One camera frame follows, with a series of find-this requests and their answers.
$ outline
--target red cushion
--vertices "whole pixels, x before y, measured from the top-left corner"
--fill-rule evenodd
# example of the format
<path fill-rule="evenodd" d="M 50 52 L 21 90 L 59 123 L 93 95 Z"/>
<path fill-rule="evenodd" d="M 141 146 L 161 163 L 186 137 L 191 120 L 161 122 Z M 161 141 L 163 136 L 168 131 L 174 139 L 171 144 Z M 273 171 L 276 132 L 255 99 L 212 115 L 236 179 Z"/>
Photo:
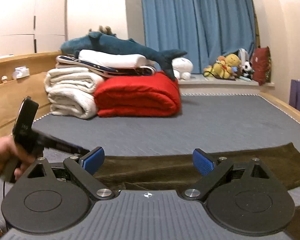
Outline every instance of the red cushion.
<path fill-rule="evenodd" d="M 100 117 L 177 114 L 181 108 L 178 81 L 163 72 L 153 76 L 114 77 L 94 93 Z"/>
<path fill-rule="evenodd" d="M 270 68 L 269 57 L 269 47 L 257 48 L 252 55 L 252 68 L 255 71 L 252 78 L 254 81 L 257 81 L 260 86 L 266 82 L 266 72 Z"/>

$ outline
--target folded red quilt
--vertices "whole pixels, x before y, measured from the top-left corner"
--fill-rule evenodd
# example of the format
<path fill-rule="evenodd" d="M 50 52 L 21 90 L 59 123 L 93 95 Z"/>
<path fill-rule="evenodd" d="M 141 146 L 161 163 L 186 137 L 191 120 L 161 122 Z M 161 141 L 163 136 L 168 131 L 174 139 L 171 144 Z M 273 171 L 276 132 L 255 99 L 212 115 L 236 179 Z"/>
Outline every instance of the folded red quilt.
<path fill-rule="evenodd" d="M 163 72 L 153 76 L 113 77 L 94 93 L 100 117 L 172 116 L 181 108 L 178 81 Z"/>

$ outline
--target wooden bed frame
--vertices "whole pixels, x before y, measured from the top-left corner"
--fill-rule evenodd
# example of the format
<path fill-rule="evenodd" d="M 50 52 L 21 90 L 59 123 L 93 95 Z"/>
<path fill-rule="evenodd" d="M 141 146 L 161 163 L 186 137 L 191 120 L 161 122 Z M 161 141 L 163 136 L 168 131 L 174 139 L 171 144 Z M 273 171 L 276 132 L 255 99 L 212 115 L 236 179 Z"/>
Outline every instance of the wooden bed frame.
<path fill-rule="evenodd" d="M 55 58 L 60 52 L 36 53 L 23 56 L 0 59 L 0 137 L 9 135 L 17 117 L 22 100 L 31 96 L 39 104 L 36 118 L 50 112 L 50 103 L 47 99 L 43 81 L 46 72 L 55 67 Z M 30 76 L 18 80 L 1 83 L 1 77 L 11 76 L 15 67 L 26 65 L 30 70 Z M 283 101 L 268 93 L 260 95 L 290 115 L 300 123 L 300 112 Z"/>

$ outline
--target blue stuffed shark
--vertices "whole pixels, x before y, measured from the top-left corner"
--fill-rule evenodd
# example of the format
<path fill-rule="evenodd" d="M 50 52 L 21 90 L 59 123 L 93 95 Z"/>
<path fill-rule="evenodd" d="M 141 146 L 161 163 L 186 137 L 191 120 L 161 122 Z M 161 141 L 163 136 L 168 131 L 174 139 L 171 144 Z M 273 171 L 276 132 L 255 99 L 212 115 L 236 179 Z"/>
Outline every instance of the blue stuffed shark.
<path fill-rule="evenodd" d="M 172 60 L 187 54 L 187 52 L 179 49 L 159 52 L 143 46 L 133 39 L 121 40 L 101 32 L 90 32 L 84 37 L 66 41 L 61 45 L 60 49 L 63 54 L 74 55 L 76 58 L 78 58 L 79 52 L 83 49 L 101 51 L 113 55 L 140 54 L 149 60 L 157 62 L 165 74 L 173 81 L 175 76 L 173 74 Z"/>

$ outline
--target curtain fold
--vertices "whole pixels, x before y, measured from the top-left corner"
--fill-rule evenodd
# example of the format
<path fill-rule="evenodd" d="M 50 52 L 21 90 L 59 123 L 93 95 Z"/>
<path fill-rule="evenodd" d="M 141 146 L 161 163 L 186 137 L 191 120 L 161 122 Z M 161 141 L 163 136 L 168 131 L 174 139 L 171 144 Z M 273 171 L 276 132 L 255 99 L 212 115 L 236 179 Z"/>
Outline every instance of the curtain fold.
<path fill-rule="evenodd" d="M 252 0 L 142 0 L 146 46 L 183 49 L 202 73 L 220 55 L 255 47 Z"/>

